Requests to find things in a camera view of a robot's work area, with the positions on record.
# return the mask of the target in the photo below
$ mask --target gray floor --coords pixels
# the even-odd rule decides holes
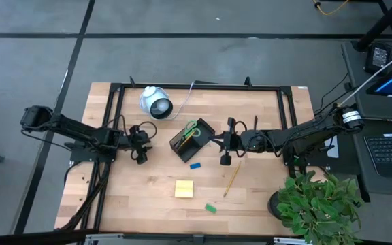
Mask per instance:
[[[87,4],[87,0],[0,0],[0,32],[77,33]],[[330,10],[339,3],[323,4]],[[314,9],[312,1],[303,0],[97,0],[87,32],[364,33],[381,16],[374,3],[349,3],[338,14],[326,17]],[[126,82],[129,76],[136,82],[207,80],[223,84],[242,84],[250,76],[254,84],[307,86],[312,105],[317,108],[321,96],[346,74],[341,43],[298,39],[85,39],[63,113],[80,120],[91,82]],[[39,147],[38,142],[19,133],[22,111],[34,104],[53,107],[74,44],[74,39],[0,39],[0,154],[6,157],[0,163],[0,235],[12,228]],[[326,101],[340,93],[342,88],[336,89]],[[62,143],[66,139],[54,140]],[[68,152],[51,148],[27,232],[53,228],[68,159]],[[392,210],[392,196],[371,198],[372,202],[360,210],[363,229],[359,237],[392,241],[392,212],[387,211]]]

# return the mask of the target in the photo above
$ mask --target blue block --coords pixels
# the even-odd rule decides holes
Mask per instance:
[[[190,164],[190,169],[195,169],[201,167],[201,163],[194,163],[194,164]]]

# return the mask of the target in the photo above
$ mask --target potted plant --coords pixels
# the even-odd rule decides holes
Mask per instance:
[[[333,175],[326,175],[327,181],[312,182],[313,175],[315,171],[305,176],[296,174],[296,179],[288,177],[285,188],[275,193],[269,202],[271,213],[278,214],[282,224],[295,235],[303,235],[306,243],[361,242],[351,229],[355,221],[361,228],[355,208],[364,203],[356,196],[355,181],[339,181]]]

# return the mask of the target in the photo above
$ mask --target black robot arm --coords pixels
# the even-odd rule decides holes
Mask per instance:
[[[132,157],[131,154],[131,158],[137,160],[138,164],[148,160],[146,151],[150,147],[145,144],[150,142],[150,138],[145,131],[140,130],[138,125],[132,126],[129,134],[108,127],[94,128],[38,105],[25,109],[20,124],[22,130],[28,133],[51,131],[80,142],[80,144],[65,143],[65,146],[71,150],[82,148],[102,155],[116,155],[117,150],[132,150],[137,153],[137,157]]]
[[[225,150],[220,160],[222,165],[231,164],[231,151],[236,151],[238,157],[243,157],[247,152],[273,152],[279,157],[288,150],[290,154],[302,157],[325,140],[341,133],[358,133],[363,128],[358,111],[350,107],[333,108],[324,115],[317,115],[314,120],[285,130],[256,130],[254,127],[238,135],[234,130],[235,124],[234,118],[228,118],[229,130],[211,139],[220,146],[220,151]]]

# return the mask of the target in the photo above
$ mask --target wooden table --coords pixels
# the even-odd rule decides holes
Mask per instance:
[[[91,85],[82,122],[100,127],[108,98],[110,83]],[[187,90],[170,89],[174,111],[185,100]],[[292,87],[298,123],[313,119],[312,106],[306,87]],[[151,120],[139,108],[142,89],[125,89],[122,114],[127,129]],[[190,119],[203,118],[216,134],[226,131],[227,118],[234,117],[253,127],[258,116],[258,129],[281,128],[276,93],[271,91],[207,91],[193,90],[187,104],[173,121],[152,122],[158,127],[152,139],[153,149],[148,161],[138,165],[129,153],[119,151],[112,164],[105,196],[100,231],[117,233],[185,233],[215,235],[292,235],[289,229],[267,211],[267,201],[288,175],[281,158],[272,153],[248,153],[243,158],[232,154],[231,166],[220,165],[222,153],[213,142],[206,144],[192,159],[183,163],[172,151],[169,141]],[[289,127],[291,121],[287,116]],[[153,129],[145,130],[152,135]],[[242,162],[226,198],[223,193],[229,179]],[[199,169],[190,170],[189,164],[201,163]],[[85,200],[93,164],[85,162],[72,169],[67,177],[55,227],[63,226]],[[315,180],[323,173],[317,167]],[[193,180],[194,197],[174,197],[176,180]],[[217,208],[212,214],[205,210],[210,203]],[[93,225],[96,203],[92,205],[88,227]]]

